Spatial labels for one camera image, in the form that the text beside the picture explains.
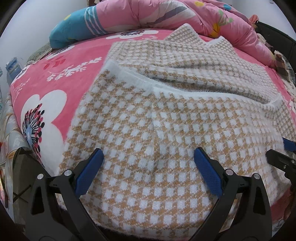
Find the bed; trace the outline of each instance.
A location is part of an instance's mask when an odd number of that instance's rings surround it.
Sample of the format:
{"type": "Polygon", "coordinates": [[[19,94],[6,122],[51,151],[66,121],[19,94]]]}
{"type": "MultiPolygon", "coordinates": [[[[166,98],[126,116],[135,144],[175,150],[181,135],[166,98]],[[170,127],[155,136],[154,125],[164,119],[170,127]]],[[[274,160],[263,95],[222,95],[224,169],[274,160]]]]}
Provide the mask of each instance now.
{"type": "MultiPolygon", "coordinates": [[[[22,133],[17,147],[29,146],[52,176],[101,148],[103,168],[81,198],[95,223],[187,240],[216,200],[192,161],[192,150],[202,146],[224,168],[261,175],[277,225],[289,183],[265,152],[284,152],[282,137],[296,134],[292,83],[278,75],[274,55],[231,6],[150,3],[103,1],[55,27],[50,42],[59,49],[11,84],[6,105],[17,122],[13,130],[22,133]],[[120,18],[110,22],[108,11],[120,18]]],[[[13,155],[5,154],[9,183],[13,155]]]]}

